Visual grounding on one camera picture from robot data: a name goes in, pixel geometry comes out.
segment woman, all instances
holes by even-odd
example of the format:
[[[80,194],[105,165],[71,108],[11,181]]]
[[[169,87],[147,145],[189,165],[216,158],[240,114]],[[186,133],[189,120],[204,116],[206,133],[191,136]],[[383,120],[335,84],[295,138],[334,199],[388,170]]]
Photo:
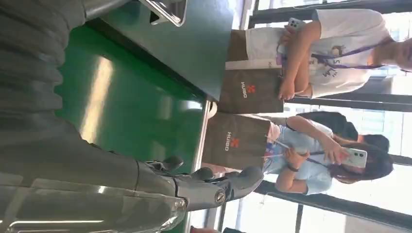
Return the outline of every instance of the woman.
[[[391,158],[379,148],[341,139],[326,126],[301,116],[289,117],[286,123],[287,126],[272,125],[268,138],[291,149],[268,143],[265,154],[264,170],[279,174],[276,181],[279,191],[316,194],[328,190],[332,178],[355,183],[382,178],[393,170]],[[342,160],[348,156],[343,147],[367,151],[366,168],[342,165]]]
[[[305,119],[315,121],[330,128],[334,135],[354,142],[361,142],[378,147],[385,152],[389,152],[389,139],[380,134],[359,134],[352,122],[338,112],[307,112],[299,113]],[[286,125],[286,117],[264,117],[277,125]]]
[[[368,81],[368,69],[397,65],[412,70],[412,39],[395,42],[376,11],[316,10],[312,22],[297,32],[289,27],[284,32],[233,31],[228,53],[229,61],[270,59],[282,65],[287,60],[279,92],[284,100],[295,94],[317,98],[351,92]],[[287,45],[287,54],[277,52],[279,44]]]

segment white phone case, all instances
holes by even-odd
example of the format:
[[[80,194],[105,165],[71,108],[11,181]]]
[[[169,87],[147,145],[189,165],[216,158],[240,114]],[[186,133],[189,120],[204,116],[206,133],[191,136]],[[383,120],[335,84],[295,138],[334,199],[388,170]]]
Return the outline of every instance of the white phone case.
[[[346,160],[342,161],[342,164],[361,168],[366,167],[368,152],[352,148],[345,149],[349,153],[349,157]]]
[[[290,18],[288,22],[288,26],[294,28],[295,31],[299,30],[305,24],[306,24],[305,22],[298,20],[296,18]],[[277,48],[277,51],[280,53],[286,54],[287,48],[285,45],[279,45],[279,47]]]

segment wristband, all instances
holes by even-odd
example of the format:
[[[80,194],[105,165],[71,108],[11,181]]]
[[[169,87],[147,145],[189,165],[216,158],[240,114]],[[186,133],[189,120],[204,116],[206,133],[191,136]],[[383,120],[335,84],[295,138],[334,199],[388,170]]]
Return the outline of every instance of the wristband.
[[[292,165],[288,164],[288,169],[293,171],[293,172],[298,172],[299,169],[292,167]]]

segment long black hair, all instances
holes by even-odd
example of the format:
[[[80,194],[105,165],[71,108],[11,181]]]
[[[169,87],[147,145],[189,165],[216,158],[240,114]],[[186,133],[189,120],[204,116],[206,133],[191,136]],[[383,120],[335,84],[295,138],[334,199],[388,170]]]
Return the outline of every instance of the long black hair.
[[[368,152],[366,168],[363,173],[346,170],[341,165],[328,166],[332,177],[343,183],[370,181],[389,175],[394,169],[394,163],[389,154],[378,147],[359,142],[350,142],[341,145],[346,148],[365,150]]]

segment lanyard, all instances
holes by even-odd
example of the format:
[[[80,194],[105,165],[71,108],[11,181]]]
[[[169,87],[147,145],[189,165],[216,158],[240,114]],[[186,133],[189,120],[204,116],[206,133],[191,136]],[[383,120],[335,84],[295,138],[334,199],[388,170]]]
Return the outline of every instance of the lanyard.
[[[384,45],[387,43],[390,43],[391,40],[385,40],[383,42],[379,42],[375,45],[371,45],[371,46],[366,46],[366,47],[362,47],[356,50],[352,50],[350,52],[344,53],[342,55],[338,55],[338,56],[329,56],[329,55],[322,55],[322,54],[312,54],[312,57],[318,59],[319,62],[324,63],[328,66],[330,66],[331,68],[334,69],[350,69],[350,68],[354,68],[354,69],[375,69],[375,68],[379,68],[382,67],[382,65],[378,65],[378,66],[345,66],[345,65],[336,65],[336,64],[331,64],[328,59],[336,59],[336,58],[341,58],[341,57],[346,57],[346,56],[350,56],[353,54],[357,54],[363,51],[367,51],[367,50],[371,50],[373,48],[376,48],[380,45]]]
[[[322,166],[328,168],[326,165],[321,164],[321,163],[319,163],[318,161],[316,161],[316,160],[314,160],[314,159],[311,159],[311,158],[307,158],[306,161],[309,161],[309,162],[312,162],[312,163],[315,163],[315,164],[319,164],[319,165],[322,165]]]

